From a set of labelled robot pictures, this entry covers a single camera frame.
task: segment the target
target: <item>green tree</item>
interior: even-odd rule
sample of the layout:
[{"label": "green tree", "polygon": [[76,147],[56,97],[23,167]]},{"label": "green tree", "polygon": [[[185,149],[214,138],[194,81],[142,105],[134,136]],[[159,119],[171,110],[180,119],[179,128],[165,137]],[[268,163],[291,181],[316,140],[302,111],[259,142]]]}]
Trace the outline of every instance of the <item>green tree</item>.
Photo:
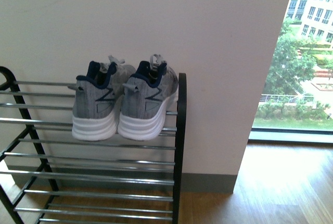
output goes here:
[{"label": "green tree", "polygon": [[308,54],[315,43],[313,38],[304,39],[293,34],[290,25],[293,20],[286,18],[282,24],[273,54],[273,60],[265,83],[264,94],[291,94],[299,82],[314,78],[315,58]]}]

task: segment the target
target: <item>metal shoe rack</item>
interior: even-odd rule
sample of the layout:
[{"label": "metal shoe rack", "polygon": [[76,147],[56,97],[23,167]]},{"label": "metal shoe rack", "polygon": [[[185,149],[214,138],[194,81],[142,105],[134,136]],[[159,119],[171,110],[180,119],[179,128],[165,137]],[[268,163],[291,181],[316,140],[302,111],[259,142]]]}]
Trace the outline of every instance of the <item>metal shoe rack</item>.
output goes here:
[{"label": "metal shoe rack", "polygon": [[[47,86],[49,91],[59,86],[68,86],[69,83],[17,81],[9,69],[0,67],[0,72],[6,79],[6,82],[0,85],[1,97],[13,96],[16,102],[1,102],[0,107],[16,108],[22,117],[0,118],[0,122],[17,125],[18,129],[25,127],[14,140],[8,141],[5,145],[8,146],[0,153],[0,161],[11,159],[23,162],[21,167],[13,169],[8,166],[8,170],[0,172],[24,178],[24,183],[14,200],[11,200],[8,192],[0,187],[0,199],[14,223],[178,223],[186,123],[186,74],[179,74],[177,109],[166,113],[167,117],[176,118],[176,126],[163,128],[160,134],[163,137],[159,137],[162,139],[162,145],[160,142],[156,142],[158,145],[151,145],[155,142],[113,142],[112,138],[99,142],[70,139],[70,122],[32,119],[31,115],[35,114],[31,114],[31,110],[49,110],[50,114],[53,110],[68,110],[66,114],[70,114],[71,107],[25,103],[25,100],[33,102],[31,98],[38,98],[37,101],[42,98],[45,102],[49,102],[51,98],[61,98],[70,100],[69,103],[74,102],[74,94],[31,92],[30,89]],[[19,85],[29,89],[25,92],[20,91]],[[17,115],[14,114],[15,109],[5,110]],[[56,134],[49,135],[52,136],[50,139],[40,138],[45,132]],[[70,140],[63,139],[64,133],[67,133]],[[30,145],[33,154],[20,152],[20,145]],[[135,158],[141,151],[154,152],[154,155],[151,160],[91,158],[89,153],[86,157],[85,154],[84,157],[69,156],[68,152],[65,152],[66,156],[61,153],[54,155],[49,152],[53,145],[64,146],[64,152],[70,147],[88,147],[88,150],[102,148],[103,152],[129,150],[135,153]],[[171,152],[171,158],[163,152]],[[39,164],[35,170],[19,169],[30,164],[32,159]],[[73,182],[72,185],[75,187],[68,186],[65,182]],[[30,203],[22,206],[33,197],[45,198],[45,202],[40,207],[31,207]],[[27,215],[34,215],[36,221],[28,217],[25,219]]]}]

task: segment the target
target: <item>gray sneaker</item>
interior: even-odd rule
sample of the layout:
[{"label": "gray sneaker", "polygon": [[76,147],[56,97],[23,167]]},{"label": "gray sneaker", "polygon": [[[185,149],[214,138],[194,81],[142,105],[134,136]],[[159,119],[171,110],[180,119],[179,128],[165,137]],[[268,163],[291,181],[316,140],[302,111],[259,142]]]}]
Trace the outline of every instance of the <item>gray sneaker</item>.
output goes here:
[{"label": "gray sneaker", "polygon": [[137,141],[157,137],[166,110],[178,100],[178,78],[173,69],[160,55],[152,55],[150,63],[140,63],[124,88],[118,133]]},{"label": "gray sneaker", "polygon": [[110,138],[117,130],[125,83],[135,68],[109,56],[110,63],[91,61],[86,76],[77,76],[72,135],[79,140]]}]

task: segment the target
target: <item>baseboard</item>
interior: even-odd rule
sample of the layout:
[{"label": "baseboard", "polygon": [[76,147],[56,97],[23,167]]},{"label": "baseboard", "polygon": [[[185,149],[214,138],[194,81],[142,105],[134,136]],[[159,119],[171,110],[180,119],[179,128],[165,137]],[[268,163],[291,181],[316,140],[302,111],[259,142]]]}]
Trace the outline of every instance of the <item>baseboard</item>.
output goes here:
[{"label": "baseboard", "polygon": [[[35,171],[35,168],[28,166],[8,166],[10,170]],[[119,171],[119,170],[83,170],[74,168],[54,168],[53,172],[69,173],[69,174],[85,174],[85,175],[101,175],[101,176],[120,176],[124,178],[149,178],[149,179],[170,179],[172,173],[156,173],[142,171]],[[13,179],[17,185],[23,185],[29,179],[29,176],[13,175]],[[183,192],[214,192],[214,193],[232,193],[236,183],[237,175],[211,175],[201,173],[183,173],[182,174],[182,191]],[[59,186],[65,187],[98,187],[112,189],[139,189],[151,190],[152,186],[137,183],[106,183],[98,181],[83,180],[56,180]],[[35,182],[37,185],[48,185],[47,179],[38,178]],[[154,186],[155,190],[172,190],[170,186]]]}]

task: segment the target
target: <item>lawn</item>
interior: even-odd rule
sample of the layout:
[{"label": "lawn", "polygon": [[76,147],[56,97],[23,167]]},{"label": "lawn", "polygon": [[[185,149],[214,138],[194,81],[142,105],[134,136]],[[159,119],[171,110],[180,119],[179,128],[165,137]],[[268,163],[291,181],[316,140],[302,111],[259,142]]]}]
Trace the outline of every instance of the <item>lawn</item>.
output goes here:
[{"label": "lawn", "polygon": [[269,119],[255,118],[253,122],[254,128],[284,128],[284,129],[309,129],[309,130],[333,130],[333,120],[295,120],[295,119]]}]

